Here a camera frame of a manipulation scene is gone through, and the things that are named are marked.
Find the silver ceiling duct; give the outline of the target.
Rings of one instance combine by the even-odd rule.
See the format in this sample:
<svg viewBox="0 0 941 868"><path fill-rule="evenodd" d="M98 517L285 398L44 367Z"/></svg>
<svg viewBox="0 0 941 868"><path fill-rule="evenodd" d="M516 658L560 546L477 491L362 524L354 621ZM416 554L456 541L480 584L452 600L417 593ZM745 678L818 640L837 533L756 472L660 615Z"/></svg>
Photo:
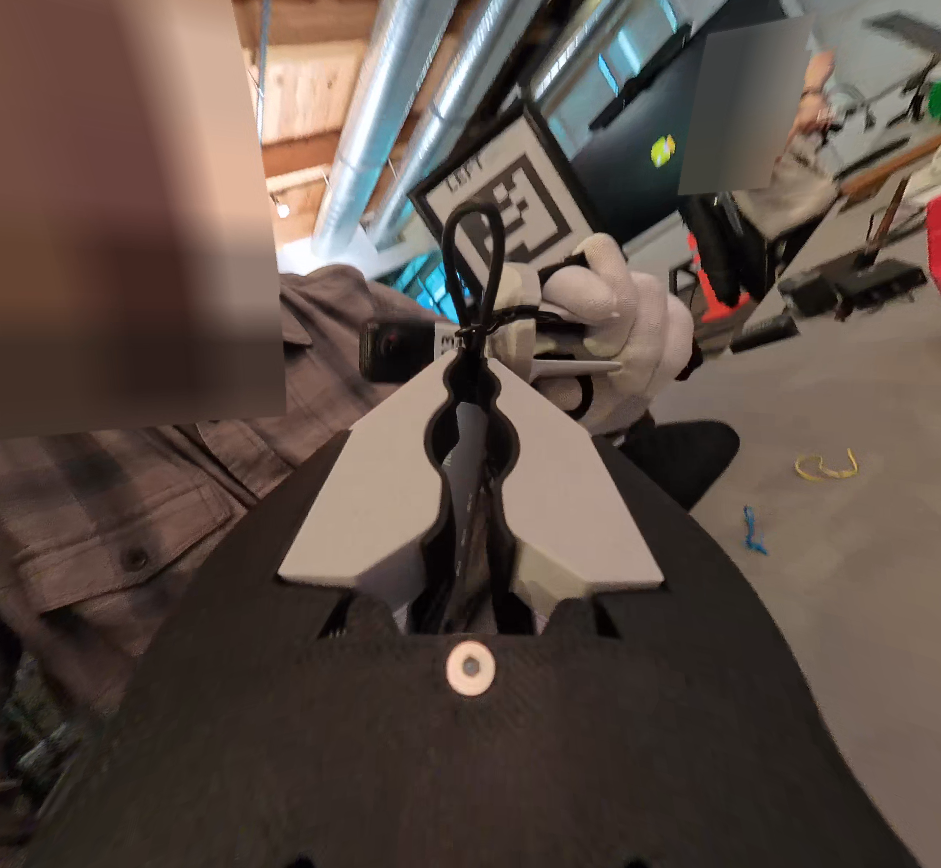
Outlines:
<svg viewBox="0 0 941 868"><path fill-rule="evenodd" d="M379 1L312 234L317 255L353 239L458 1Z"/></svg>
<svg viewBox="0 0 941 868"><path fill-rule="evenodd" d="M397 243L412 211L409 192L449 156L545 1L480 0L477 4L410 136L398 174L371 220L368 238L377 250Z"/></svg>

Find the black quilted pad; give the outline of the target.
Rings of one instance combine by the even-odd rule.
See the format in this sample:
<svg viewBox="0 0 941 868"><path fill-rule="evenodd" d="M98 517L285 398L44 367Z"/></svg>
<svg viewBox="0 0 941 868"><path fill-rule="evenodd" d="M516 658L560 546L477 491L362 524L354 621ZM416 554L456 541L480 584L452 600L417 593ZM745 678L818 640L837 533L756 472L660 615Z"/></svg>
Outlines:
<svg viewBox="0 0 941 868"><path fill-rule="evenodd" d="M736 458L739 435L716 420L657 424L649 416L626 434L619 450L677 505L691 511Z"/></svg>

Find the black monitor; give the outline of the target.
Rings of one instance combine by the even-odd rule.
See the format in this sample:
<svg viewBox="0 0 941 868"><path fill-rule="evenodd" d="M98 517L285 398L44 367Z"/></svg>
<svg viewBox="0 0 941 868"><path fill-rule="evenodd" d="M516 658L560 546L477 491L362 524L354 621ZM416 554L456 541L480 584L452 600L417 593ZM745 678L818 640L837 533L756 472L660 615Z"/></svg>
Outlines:
<svg viewBox="0 0 941 868"><path fill-rule="evenodd" d="M693 33L682 54L607 128L590 132L571 168L599 229L626 243L676 211L705 38ZM650 151L671 134L676 152L656 169Z"/></svg>

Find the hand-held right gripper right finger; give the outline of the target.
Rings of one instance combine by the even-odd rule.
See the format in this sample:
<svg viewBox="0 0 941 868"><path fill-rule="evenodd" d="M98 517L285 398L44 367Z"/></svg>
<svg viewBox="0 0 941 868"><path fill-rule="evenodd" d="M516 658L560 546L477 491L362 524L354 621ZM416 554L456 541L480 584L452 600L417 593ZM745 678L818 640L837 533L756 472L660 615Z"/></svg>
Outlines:
<svg viewBox="0 0 941 868"><path fill-rule="evenodd" d="M591 436L497 360L486 368L495 632L533 636L563 601L659 589L664 573Z"/></svg>

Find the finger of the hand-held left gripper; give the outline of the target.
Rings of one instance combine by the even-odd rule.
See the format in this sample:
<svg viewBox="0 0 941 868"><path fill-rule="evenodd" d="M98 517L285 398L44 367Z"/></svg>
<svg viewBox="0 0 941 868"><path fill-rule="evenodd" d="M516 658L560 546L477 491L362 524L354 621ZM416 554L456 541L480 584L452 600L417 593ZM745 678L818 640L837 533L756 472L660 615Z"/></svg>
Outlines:
<svg viewBox="0 0 941 868"><path fill-rule="evenodd" d="M504 264L484 285L482 316L538 316L543 306L539 271L530 264Z"/></svg>
<svg viewBox="0 0 941 868"><path fill-rule="evenodd" d="M486 352L524 381L605 377L621 370L613 360L561 357L554 352L537 357L539 342L536 324L506 324L488 337Z"/></svg>

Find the black bag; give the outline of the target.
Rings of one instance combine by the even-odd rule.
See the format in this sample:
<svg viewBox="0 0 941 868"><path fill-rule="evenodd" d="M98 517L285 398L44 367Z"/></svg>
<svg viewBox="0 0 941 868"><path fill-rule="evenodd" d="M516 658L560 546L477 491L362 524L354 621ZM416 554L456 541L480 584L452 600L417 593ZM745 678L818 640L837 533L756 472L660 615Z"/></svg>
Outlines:
<svg viewBox="0 0 941 868"><path fill-rule="evenodd" d="M761 302L768 289L767 242L734 200L722 194L682 195L677 210L717 300L732 308L747 293Z"/></svg>

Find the grey usb hub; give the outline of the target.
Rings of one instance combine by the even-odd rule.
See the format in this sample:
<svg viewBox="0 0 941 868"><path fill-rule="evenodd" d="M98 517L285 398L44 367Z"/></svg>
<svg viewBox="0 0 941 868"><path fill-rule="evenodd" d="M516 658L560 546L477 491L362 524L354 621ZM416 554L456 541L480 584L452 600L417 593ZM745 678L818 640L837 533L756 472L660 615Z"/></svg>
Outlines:
<svg viewBox="0 0 941 868"><path fill-rule="evenodd" d="M504 517L503 480L474 451L451 451L444 472L454 516L454 551L430 629L435 635L509 633L515 547Z"/></svg>

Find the background wooden desk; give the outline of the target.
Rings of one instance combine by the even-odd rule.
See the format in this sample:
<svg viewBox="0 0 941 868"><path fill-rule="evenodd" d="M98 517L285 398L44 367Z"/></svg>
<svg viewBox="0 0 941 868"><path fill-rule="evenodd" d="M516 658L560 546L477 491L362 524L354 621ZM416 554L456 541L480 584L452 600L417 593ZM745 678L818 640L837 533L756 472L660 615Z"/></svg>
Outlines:
<svg viewBox="0 0 941 868"><path fill-rule="evenodd" d="M895 154L887 161L873 166L841 183L841 197L850 205L866 201L880 192L886 182L896 173L907 170L935 154L940 146L940 134Z"/></svg>

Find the framed marker poster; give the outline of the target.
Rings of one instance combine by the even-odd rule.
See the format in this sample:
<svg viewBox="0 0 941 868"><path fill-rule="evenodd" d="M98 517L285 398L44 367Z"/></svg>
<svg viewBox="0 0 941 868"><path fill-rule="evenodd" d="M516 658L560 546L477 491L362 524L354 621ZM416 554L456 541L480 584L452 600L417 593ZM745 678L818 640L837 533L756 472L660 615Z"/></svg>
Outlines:
<svg viewBox="0 0 941 868"><path fill-rule="evenodd" d="M409 191L437 242L453 210L472 199L500 210L505 258L546 269L600 232L573 168L533 103L517 100Z"/></svg>

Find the black webcam bar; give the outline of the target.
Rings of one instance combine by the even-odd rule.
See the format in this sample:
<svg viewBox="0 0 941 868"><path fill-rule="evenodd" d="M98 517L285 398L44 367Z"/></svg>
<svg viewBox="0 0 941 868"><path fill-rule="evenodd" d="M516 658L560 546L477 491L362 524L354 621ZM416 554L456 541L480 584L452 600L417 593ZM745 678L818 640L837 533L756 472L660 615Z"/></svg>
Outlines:
<svg viewBox="0 0 941 868"><path fill-rule="evenodd" d="M693 25L691 23L684 23L677 28L676 32L665 41L661 48L641 68L641 71L630 78L609 104L594 118L594 121L589 124L589 131L594 133L610 126L682 54L692 35Z"/></svg>

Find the person's left hand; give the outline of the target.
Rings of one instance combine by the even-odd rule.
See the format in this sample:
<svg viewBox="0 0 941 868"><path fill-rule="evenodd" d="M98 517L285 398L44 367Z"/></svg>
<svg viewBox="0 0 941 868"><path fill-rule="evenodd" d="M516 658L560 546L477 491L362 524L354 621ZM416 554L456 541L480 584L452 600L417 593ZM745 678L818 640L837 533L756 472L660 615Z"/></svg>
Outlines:
<svg viewBox="0 0 941 868"><path fill-rule="evenodd" d="M689 365L694 322L662 279L630 269L620 245L604 233L584 239L578 263L541 282L540 310L580 324L582 336L559 338L554 352L575 360L609 361L618 368L593 376L592 402L582 414L574 378L538 378L537 390L594 435L623 432Z"/></svg>

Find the black multiport charger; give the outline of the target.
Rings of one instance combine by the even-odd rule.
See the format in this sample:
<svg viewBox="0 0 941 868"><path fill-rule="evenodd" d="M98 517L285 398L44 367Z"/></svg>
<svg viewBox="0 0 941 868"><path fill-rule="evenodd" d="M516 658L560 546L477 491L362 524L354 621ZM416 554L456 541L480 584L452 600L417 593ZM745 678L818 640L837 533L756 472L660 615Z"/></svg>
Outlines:
<svg viewBox="0 0 941 868"><path fill-rule="evenodd" d="M833 283L841 308L851 311L874 310L926 285L920 266L897 259L874 263Z"/></svg>

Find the orange traffic cone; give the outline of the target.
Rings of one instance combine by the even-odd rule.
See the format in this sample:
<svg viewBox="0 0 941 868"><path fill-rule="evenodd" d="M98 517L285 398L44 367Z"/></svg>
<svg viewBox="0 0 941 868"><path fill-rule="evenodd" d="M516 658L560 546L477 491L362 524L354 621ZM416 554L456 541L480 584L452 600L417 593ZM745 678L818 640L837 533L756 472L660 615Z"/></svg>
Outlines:
<svg viewBox="0 0 941 868"><path fill-rule="evenodd" d="M708 275L702 268L697 243L691 232L687 235L687 244L692 255L691 263L696 280L696 290L703 295L705 303L704 309L699 315L699 321L701 323L709 324L724 321L751 302L750 295L744 290L741 291L736 302L731 307L720 301L712 288L712 283Z"/></svg>

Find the yellow twist tie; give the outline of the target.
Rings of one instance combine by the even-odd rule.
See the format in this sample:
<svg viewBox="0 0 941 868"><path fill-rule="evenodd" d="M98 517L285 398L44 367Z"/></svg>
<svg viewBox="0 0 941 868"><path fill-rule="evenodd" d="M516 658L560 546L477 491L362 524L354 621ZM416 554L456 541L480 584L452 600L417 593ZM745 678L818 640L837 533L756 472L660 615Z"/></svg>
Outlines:
<svg viewBox="0 0 941 868"><path fill-rule="evenodd" d="M856 478L860 473L859 462L850 448L846 450L846 460L848 465L837 469L830 466L822 454L802 454L795 459L793 471L806 482L842 482Z"/></svg>

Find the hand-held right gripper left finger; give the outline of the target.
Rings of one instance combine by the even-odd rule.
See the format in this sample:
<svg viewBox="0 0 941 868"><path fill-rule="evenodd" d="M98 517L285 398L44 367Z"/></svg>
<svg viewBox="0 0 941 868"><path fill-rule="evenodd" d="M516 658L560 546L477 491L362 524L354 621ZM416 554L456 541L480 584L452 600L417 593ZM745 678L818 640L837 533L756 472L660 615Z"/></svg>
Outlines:
<svg viewBox="0 0 941 868"><path fill-rule="evenodd" d="M365 594L404 633L440 632L460 521L432 434L453 403L454 362L437 359L350 428L279 580Z"/></svg>

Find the small black battery pack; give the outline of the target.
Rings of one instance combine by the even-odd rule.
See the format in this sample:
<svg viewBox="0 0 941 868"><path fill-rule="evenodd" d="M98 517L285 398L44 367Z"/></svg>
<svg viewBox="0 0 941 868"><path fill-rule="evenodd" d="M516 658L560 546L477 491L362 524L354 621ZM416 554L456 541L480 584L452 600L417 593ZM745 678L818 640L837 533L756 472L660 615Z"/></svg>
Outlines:
<svg viewBox="0 0 941 868"><path fill-rule="evenodd" d="M745 326L732 338L728 350L732 355L739 355L799 335L797 322L785 312Z"/></svg>

